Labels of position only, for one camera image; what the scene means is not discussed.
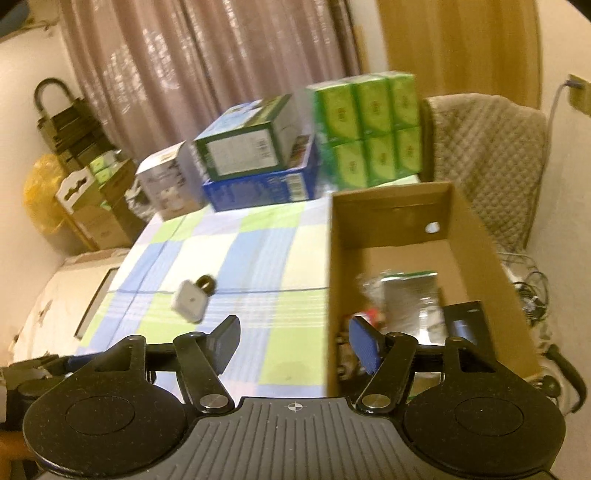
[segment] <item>white padlock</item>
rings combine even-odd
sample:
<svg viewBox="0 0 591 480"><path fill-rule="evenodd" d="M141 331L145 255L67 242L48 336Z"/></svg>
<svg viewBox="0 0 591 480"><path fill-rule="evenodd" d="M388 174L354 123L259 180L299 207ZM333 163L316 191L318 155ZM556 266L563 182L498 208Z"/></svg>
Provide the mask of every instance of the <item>white padlock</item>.
<svg viewBox="0 0 591 480"><path fill-rule="evenodd" d="M215 280L209 275L200 277L196 282L184 280L173 295L171 307L188 322L199 323L214 291Z"/></svg>

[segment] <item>white wall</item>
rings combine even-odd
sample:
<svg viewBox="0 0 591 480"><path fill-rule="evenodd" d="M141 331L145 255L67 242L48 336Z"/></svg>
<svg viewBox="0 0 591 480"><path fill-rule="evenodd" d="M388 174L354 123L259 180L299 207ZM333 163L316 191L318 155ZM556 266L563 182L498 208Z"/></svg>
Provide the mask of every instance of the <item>white wall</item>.
<svg viewBox="0 0 591 480"><path fill-rule="evenodd" d="M49 149L37 132L33 91L46 77L76 85L59 27L0 41L0 365L36 296L63 262L35 230L22 206L22 186L35 160ZM50 113L67 106L46 89Z"/></svg>
<svg viewBox="0 0 591 480"><path fill-rule="evenodd" d="M384 43L384 33L379 20L378 5L375 0L347 0L356 35L362 35L365 56L370 72L385 72L388 68L388 55Z"/></svg>
<svg viewBox="0 0 591 480"><path fill-rule="evenodd" d="M538 0L543 52L543 110L568 73L591 80L591 24L566 0ZM561 348L591 387L591 118L575 111L567 92L554 121L546 173L529 251L548 275ZM591 404L567 417L555 472L587 478L591 469Z"/></svg>

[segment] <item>plaid bedsheet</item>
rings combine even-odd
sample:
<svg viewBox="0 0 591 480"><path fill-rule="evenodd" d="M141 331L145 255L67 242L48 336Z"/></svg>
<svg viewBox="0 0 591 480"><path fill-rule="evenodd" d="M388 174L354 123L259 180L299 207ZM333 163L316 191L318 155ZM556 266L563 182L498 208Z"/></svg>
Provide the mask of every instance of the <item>plaid bedsheet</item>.
<svg viewBox="0 0 591 480"><path fill-rule="evenodd" d="M99 352L137 333L171 342L240 318L241 342L220 379L242 396L325 394L329 202L154 218L121 265L78 351ZM172 311L181 281L210 274L217 291L199 325ZM157 384L180 397L176 376Z"/></svg>

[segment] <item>blue box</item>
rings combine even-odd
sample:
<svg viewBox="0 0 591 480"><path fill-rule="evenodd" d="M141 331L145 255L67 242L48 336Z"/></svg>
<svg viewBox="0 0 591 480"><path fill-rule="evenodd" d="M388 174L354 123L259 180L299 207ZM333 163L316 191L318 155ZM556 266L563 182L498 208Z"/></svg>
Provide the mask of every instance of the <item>blue box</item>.
<svg viewBox="0 0 591 480"><path fill-rule="evenodd" d="M319 166L313 135L296 139L289 165L296 166L236 179L208 180L203 191L217 212L313 199Z"/></svg>

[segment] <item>white box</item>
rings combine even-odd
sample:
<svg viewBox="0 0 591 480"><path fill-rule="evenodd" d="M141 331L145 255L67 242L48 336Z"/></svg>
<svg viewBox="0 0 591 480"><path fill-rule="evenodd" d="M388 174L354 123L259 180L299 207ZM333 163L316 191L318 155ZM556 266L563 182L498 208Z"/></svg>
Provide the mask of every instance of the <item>white box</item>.
<svg viewBox="0 0 591 480"><path fill-rule="evenodd" d="M194 147L181 142L146 158L135 176L144 193L164 220L200 210L203 167Z"/></svg>

